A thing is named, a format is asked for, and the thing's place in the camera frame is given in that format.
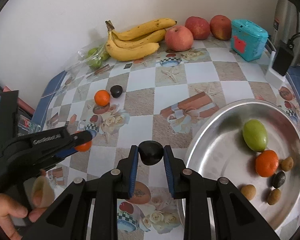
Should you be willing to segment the person's left hand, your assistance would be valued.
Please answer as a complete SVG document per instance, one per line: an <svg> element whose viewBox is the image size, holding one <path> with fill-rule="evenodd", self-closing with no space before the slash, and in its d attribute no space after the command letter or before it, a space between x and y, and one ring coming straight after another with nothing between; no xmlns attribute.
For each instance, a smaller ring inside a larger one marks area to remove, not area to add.
<svg viewBox="0 0 300 240"><path fill-rule="evenodd" d="M21 235L17 232L11 220L12 217L27 217L34 223L54 201L55 195L51 186L49 186L46 171L41 170L40 172L41 175L32 187L31 196L34 209L31 212L10 196L0 194L0 227L9 239L21 239Z"/></svg>

